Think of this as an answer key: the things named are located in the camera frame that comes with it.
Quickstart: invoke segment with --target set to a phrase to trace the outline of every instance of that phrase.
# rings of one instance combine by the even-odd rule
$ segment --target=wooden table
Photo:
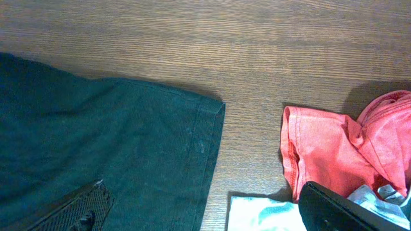
[[[0,2],[0,51],[89,78],[158,81],[227,102],[202,229],[229,195],[289,200],[285,105],[356,117],[411,84],[407,0]]]

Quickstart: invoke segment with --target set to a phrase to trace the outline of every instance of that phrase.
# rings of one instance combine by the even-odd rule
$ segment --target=white cloth
[[[306,231],[298,205],[269,198],[233,196],[227,231]]]

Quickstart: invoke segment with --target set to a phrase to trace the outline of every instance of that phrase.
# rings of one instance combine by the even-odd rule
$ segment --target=clothing pile
[[[411,92],[406,90],[378,97],[356,121],[347,115],[286,107],[281,153],[294,202],[303,185],[314,181],[409,230],[410,141]],[[259,209],[245,210],[246,203]],[[295,214],[298,207],[288,203],[232,198],[229,231],[304,230]],[[236,226],[238,219],[249,228]],[[279,220],[292,220],[293,226],[284,228]]]

